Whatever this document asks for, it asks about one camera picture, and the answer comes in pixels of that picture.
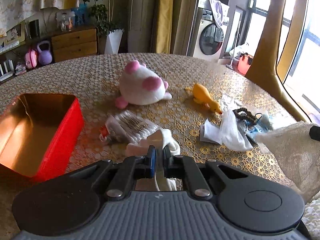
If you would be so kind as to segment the white beige towel cloth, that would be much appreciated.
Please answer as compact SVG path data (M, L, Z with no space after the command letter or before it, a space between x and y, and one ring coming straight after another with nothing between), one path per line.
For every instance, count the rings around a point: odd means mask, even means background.
M267 133L257 134L262 152L271 152L306 203L319 196L319 141L312 140L313 123L303 121Z

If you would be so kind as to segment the clear bag of cotton swabs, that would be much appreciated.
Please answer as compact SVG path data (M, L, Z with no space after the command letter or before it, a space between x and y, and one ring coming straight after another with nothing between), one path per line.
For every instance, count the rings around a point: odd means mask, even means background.
M138 144L159 129L157 124L126 110L108 116L100 128L99 139L107 144L113 142Z

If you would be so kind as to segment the blue patterned face mask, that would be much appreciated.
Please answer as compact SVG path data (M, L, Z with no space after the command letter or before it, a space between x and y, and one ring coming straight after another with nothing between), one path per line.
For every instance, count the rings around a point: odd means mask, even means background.
M238 127L253 142L256 142L255 137L257 134L267 133L273 130L273 125L267 114L257 114L256 117L257 122L255 124L252 124L247 120L238 121Z

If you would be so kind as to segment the yellow rubber chicken toy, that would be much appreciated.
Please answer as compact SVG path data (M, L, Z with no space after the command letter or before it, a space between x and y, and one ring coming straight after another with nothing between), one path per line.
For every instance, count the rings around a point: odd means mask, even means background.
M220 104L214 100L206 87L199 83L195 83L193 87L185 87L187 92L191 92L193 100L199 104L206 106L211 112L222 114Z

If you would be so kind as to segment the tall yellow giraffe figure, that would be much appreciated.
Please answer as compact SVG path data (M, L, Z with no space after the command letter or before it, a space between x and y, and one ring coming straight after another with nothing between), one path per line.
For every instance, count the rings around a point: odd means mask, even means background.
M306 112L286 91L276 69L285 2L270 1L263 32L245 77L275 98L296 121L310 122Z

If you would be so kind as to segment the red plastic basket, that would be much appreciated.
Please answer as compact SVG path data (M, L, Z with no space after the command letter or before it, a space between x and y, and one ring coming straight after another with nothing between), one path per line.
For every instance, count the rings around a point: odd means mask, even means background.
M240 54L237 70L243 76L246 75L253 61L253 56L248 53Z

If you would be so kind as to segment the red metal tin box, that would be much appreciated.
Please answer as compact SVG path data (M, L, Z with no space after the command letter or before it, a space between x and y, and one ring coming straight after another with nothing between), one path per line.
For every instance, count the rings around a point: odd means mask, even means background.
M1 115L1 166L33 181L61 176L83 126L76 96L21 94Z

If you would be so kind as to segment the white front-load washing machine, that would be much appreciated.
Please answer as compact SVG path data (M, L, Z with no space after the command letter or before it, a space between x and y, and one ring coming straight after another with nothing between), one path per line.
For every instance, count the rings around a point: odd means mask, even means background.
M219 28L213 19L209 1L199 0L192 45L190 46L191 56L217 62L220 58L228 24L229 17L225 16L223 26Z

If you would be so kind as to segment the white geometric planter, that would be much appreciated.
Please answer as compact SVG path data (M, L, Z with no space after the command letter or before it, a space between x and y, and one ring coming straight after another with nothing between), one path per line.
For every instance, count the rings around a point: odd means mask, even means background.
M123 29L116 29L113 32L110 32L106 37L106 44L105 44L105 54L117 54L121 38L123 35Z

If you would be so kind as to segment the wooden drawer sideboard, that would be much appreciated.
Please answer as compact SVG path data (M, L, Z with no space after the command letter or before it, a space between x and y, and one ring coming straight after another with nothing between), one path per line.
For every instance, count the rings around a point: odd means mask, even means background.
M37 44L42 41L50 42L50 52L53 57L51 63L95 55L99 52L97 32L98 30L96 27L92 25L84 25L75 27L69 31L57 30L52 31L43 37L26 39L23 42L20 42L18 47L1 54L1 63L7 60L13 61L15 73L13 77L32 70L26 68L24 56L30 48L37 51ZM47 50L48 45L41 45L40 48L41 50ZM38 51L37 54L37 66L35 68L43 66L39 63Z

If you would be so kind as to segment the clear jar with figurines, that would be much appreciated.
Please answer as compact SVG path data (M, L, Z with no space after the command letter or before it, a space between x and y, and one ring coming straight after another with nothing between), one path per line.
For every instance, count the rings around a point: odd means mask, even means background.
M73 18L75 13L73 11L58 11L56 13L57 26L61 31L69 31L73 28Z

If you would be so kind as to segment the black cylinder speaker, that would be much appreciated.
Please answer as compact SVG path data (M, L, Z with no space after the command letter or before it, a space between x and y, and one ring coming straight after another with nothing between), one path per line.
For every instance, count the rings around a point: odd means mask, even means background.
M31 39L40 37L40 25L38 19L29 22L29 36Z

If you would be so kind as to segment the white keyboard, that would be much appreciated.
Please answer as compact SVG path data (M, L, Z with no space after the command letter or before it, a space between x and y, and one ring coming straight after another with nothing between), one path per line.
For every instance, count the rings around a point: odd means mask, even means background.
M0 54L6 53L7 51L10 51L20 45L19 41L10 42L9 44L6 44L4 47L0 49Z

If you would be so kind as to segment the potted green tree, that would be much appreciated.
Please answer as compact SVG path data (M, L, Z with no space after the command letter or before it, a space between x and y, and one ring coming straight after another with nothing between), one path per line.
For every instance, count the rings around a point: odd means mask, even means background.
M84 4L91 0L82 0ZM89 9L89 16L95 19L99 36L108 36L119 31L123 34L119 24L114 22L114 0L92 0L94 4Z

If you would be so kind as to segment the white picture frame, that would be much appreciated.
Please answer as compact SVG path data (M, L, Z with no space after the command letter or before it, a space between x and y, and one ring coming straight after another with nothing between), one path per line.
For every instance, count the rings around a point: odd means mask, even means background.
M25 40L25 24L20 23L6 32L5 42L23 42Z

